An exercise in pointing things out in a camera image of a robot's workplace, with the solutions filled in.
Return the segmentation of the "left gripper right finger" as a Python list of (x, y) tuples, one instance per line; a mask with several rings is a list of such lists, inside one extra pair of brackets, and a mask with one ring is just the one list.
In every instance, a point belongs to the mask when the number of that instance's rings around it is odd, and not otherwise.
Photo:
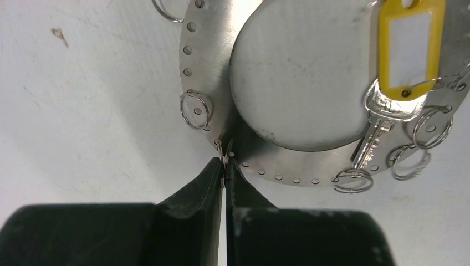
[(282, 209), (226, 168), (228, 265), (394, 265), (386, 237), (360, 211)]

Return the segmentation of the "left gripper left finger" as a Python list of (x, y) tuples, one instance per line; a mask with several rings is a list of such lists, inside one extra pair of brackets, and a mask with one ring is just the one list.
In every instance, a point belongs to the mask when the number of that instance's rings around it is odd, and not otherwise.
[(222, 163), (164, 201), (28, 205), (1, 229), (2, 265), (216, 265)]

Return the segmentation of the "perforated metal ring disc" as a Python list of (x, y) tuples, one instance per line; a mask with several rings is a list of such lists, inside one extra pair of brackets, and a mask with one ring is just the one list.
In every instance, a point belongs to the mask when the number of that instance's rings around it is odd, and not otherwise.
[(201, 124), (206, 139), (219, 152), (226, 170), (235, 159), (244, 176), (260, 177), (287, 186), (332, 187), (341, 193), (359, 193), (373, 186), (373, 177), (396, 170), (425, 143), (421, 161), (405, 176), (417, 176), (431, 160), (430, 149), (451, 132), (453, 116), (469, 98), (469, 74), (459, 73), (446, 85), (430, 92), (424, 109), (409, 122), (397, 124), (383, 137), (363, 169), (355, 169), (352, 156), (358, 141), (318, 152), (295, 151), (258, 136), (240, 117), (230, 91), (229, 61), (245, 22), (261, 1), (191, 1), (183, 19), (180, 38), (180, 71), (183, 94), (191, 106), (206, 114)]

